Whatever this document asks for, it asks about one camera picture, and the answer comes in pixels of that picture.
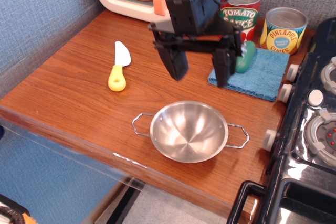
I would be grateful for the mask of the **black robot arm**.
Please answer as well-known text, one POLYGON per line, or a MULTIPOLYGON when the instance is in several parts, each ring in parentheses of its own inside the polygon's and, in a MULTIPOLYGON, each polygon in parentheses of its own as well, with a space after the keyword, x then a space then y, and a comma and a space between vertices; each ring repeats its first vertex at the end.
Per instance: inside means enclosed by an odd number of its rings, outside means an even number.
POLYGON ((228 0, 165 0, 170 20, 150 23, 154 45, 170 76, 179 81, 188 71, 186 52, 212 55, 218 87, 225 87, 242 56, 242 27, 220 17, 228 0))

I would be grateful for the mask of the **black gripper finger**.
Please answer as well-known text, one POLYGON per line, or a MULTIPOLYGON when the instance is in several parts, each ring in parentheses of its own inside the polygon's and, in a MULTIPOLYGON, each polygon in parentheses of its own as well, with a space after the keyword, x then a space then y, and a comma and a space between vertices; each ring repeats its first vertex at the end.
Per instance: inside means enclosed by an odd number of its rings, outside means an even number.
POLYGON ((157 46, 159 56, 170 76, 180 81, 189 70, 186 52, 178 46, 157 46))
POLYGON ((236 54, 233 50, 216 49, 212 53, 217 86, 220 88, 228 84, 228 80, 235 73, 236 54))

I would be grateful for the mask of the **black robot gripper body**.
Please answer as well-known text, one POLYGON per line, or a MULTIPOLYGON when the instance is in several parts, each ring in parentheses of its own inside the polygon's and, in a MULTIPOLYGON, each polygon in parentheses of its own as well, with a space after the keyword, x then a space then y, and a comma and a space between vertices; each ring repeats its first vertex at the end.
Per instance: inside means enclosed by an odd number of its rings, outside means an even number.
POLYGON ((242 55, 241 28, 219 16, 219 0, 165 0, 170 20, 151 23, 155 47, 161 57, 184 56, 186 51, 226 49, 242 55))

